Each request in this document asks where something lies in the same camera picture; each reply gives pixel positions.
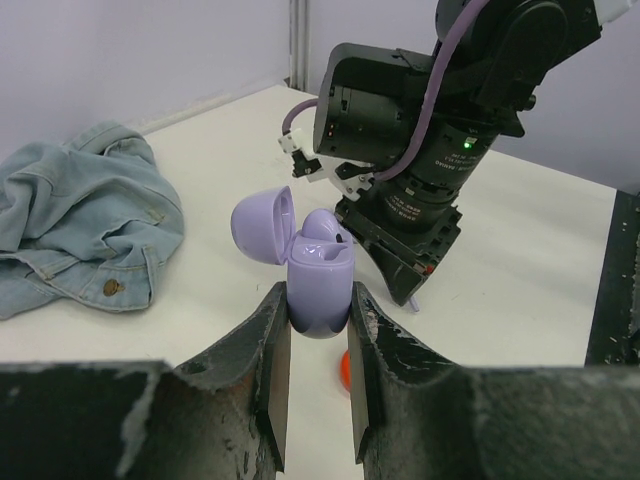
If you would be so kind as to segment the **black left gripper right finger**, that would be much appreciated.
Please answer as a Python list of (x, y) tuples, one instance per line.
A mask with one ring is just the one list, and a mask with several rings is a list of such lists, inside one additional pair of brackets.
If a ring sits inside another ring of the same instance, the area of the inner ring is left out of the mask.
[(635, 479), (634, 367), (465, 367), (353, 286), (355, 459), (368, 479)]

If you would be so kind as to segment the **orange round charging case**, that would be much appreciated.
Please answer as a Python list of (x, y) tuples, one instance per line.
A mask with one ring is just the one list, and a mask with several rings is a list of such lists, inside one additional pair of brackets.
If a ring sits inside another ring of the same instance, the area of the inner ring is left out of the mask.
[(345, 350), (338, 364), (338, 375), (341, 386), (347, 393), (351, 392), (351, 368), (349, 351)]

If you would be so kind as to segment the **purple round charging case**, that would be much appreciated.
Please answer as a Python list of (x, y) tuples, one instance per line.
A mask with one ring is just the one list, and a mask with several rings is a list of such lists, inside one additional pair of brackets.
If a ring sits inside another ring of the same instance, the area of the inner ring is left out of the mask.
[(355, 246), (300, 235), (288, 187), (241, 200), (230, 220), (236, 247), (248, 258), (284, 266), (286, 301), (292, 327), (314, 339), (338, 335), (349, 318), (355, 272)]

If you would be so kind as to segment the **purple earbud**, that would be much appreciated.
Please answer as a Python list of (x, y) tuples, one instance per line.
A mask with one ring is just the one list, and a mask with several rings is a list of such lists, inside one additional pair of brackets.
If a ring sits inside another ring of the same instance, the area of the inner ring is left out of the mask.
[(350, 234), (343, 229), (334, 213), (319, 208), (313, 210), (304, 220), (300, 235), (304, 238), (332, 243), (350, 243)]
[(409, 299), (409, 305), (410, 305), (410, 307), (411, 307), (411, 309), (412, 309), (412, 311), (413, 311), (414, 313), (419, 313), (419, 312), (420, 312), (420, 306), (419, 306), (419, 304), (418, 304), (417, 299), (416, 299), (414, 296), (412, 296), (412, 297)]

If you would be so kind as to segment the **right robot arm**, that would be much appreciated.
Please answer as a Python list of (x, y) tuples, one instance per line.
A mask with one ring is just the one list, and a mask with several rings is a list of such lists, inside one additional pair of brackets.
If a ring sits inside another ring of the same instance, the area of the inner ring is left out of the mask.
[(597, 41), (628, 1), (442, 1), (421, 54), (353, 43), (329, 57), (313, 149), (347, 183), (340, 223), (408, 303), (459, 235), (456, 199), (546, 74)]

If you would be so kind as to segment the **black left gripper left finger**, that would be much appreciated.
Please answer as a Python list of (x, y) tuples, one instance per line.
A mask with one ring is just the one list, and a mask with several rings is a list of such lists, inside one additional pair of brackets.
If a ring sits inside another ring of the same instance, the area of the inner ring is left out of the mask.
[(161, 361), (5, 363), (5, 479), (272, 479), (285, 467), (286, 286), (206, 350)]

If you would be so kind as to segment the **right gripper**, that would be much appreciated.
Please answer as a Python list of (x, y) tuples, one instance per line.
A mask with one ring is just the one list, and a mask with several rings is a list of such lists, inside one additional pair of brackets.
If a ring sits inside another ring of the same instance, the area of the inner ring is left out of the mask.
[(335, 213), (368, 252), (398, 306), (405, 306), (436, 271), (461, 232), (461, 213), (456, 207), (447, 208), (434, 225), (417, 230), (394, 226), (364, 199), (343, 197)]

